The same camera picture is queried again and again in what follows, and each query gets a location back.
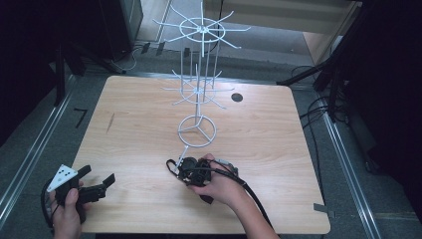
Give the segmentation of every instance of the metal floor strip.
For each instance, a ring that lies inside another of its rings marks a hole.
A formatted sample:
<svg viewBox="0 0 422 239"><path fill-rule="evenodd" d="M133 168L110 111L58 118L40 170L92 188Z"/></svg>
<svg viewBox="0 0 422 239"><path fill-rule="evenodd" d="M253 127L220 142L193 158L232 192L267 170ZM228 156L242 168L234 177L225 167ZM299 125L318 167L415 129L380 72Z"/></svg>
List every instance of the metal floor strip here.
<svg viewBox="0 0 422 239"><path fill-rule="evenodd" d="M338 132L338 128L336 124L331 121L328 113L323 114L323 120L325 122L329 136L331 137L335 152L337 153L338 160L347 181L348 188L350 189L351 196L353 197L354 204L356 205L360 220L362 221L366 236L368 238L380 239L381 234L378 230L378 226L376 225L374 215L370 209L369 203L366 200L363 190L360 187L360 183L357 179L356 173L354 172L353 166L351 165L347 150L344 147L341 136Z"/></svg>
<svg viewBox="0 0 422 239"><path fill-rule="evenodd" d="M53 108L49 118L47 119L30 150L28 151L24 161L13 177L12 182L9 184L9 187L3 194L0 200L0 231L2 230L10 212L12 211L13 206L18 200L19 195L25 187L29 176L37 165L38 159L40 158L41 153L49 141L52 132L56 128L57 123L65 111L66 106L68 105L68 102L71 98L76 81L77 80L74 76L69 77L67 83L68 93L65 95L62 102L57 107Z"/></svg>

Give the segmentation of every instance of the gray floor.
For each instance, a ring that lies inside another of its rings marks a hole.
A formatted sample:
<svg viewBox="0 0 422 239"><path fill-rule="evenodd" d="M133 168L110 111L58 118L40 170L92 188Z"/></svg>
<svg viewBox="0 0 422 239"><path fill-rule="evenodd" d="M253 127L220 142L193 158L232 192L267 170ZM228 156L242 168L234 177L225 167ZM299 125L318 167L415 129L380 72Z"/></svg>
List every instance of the gray floor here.
<svg viewBox="0 0 422 239"><path fill-rule="evenodd" d="M221 81L274 85L275 81L288 79L292 74L295 75L306 69L295 70L297 66L308 66L312 63L301 33L291 31L276 33L275 30L265 28L251 30L247 38L231 39L231 42L242 45L243 49L236 50L235 53L222 50L222 57L219 59L219 69L223 71ZM165 30L163 34L171 36L171 33L166 33ZM279 34L286 41L272 42L270 38L263 38L270 34ZM140 54L140 51L135 52L136 66L127 71L127 74L131 76L171 74L172 69L177 70L180 66L180 56L175 52L179 47L166 44L165 51L159 56L156 56L156 49L153 48L145 54ZM128 56L117 64L130 68L134 61L131 56ZM17 192L19 197L16 201L10 201L9 204L13 205L10 213L1 215L0 238L51 238L40 209L41 188L61 164L72 164L106 78L109 76L109 73L90 61L87 61L87 67L87 73L83 77L74 77L69 80L70 83L75 82L74 90L64 106L62 117L51 132L51 137L46 141L45 147L41 148L42 151L37 154L39 156L36 157L36 163L29 168L32 172L22 187L22 191ZM311 87L313 80L313 77L309 77L292 86L300 115L306 113L310 103L317 98L317 93ZM3 195L7 194L7 189L20 166L25 162L25 158L34 156L31 146L54 110L54 99L55 92L52 91L0 147L2 175L0 191ZM77 124L82 115L75 109L88 110L79 127ZM414 215L401 186L388 175L368 173L364 168L362 154L356 145L351 129L340 122L336 126L373 212L381 237L422 238L421 224ZM326 205L329 210L336 213L335 218L329 219L331 230L324 235L324 238L366 238L361 215L353 200L325 121L320 119L314 122L313 129ZM317 166L317 154L310 128L306 127L304 133L314 164ZM3 199L0 205L1 209L5 208ZM84 234L83 238L94 238L94 235ZM319 238L319 236L283 235L283 238Z"/></svg>

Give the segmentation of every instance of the forearm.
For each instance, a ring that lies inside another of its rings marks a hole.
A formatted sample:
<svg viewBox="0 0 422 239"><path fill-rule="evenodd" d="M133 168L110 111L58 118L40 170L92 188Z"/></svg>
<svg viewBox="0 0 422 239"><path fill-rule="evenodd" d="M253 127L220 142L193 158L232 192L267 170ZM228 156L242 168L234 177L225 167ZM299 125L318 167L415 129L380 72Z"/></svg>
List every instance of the forearm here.
<svg viewBox="0 0 422 239"><path fill-rule="evenodd" d="M245 229L248 239L255 238L275 238L279 236L264 219L261 211L256 206L254 200L248 195L242 196L230 208L236 213L242 226Z"/></svg>

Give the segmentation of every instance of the person's right hand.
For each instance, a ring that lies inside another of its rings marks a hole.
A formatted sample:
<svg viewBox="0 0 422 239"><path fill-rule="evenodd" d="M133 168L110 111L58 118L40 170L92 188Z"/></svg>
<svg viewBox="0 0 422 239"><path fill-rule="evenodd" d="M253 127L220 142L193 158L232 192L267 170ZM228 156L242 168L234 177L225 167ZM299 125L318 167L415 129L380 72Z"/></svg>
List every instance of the person's right hand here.
<svg viewBox="0 0 422 239"><path fill-rule="evenodd" d="M202 158L215 160L211 153L206 154ZM226 170L223 166L213 161L211 161L210 166L211 168ZM217 172L211 172L211 182L206 186L198 187L190 185L189 188L198 195L211 196L215 200L224 203L229 207L232 207L234 203L241 199L249 198L249 195L246 193L245 189L238 182Z"/></svg>

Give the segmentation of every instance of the white marker tag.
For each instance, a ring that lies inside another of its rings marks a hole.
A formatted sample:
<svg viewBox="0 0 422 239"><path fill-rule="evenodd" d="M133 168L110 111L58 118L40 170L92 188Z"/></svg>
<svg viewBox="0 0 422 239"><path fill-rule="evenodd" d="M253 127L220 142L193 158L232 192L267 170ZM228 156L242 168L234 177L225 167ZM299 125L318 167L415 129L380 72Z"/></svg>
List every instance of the white marker tag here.
<svg viewBox="0 0 422 239"><path fill-rule="evenodd" d="M74 169L71 169L62 164L59 170L56 172L52 182L50 183L49 187L47 188L48 192L56 190L56 188L63 185L65 182L71 180L73 177L78 175L78 172Z"/></svg>

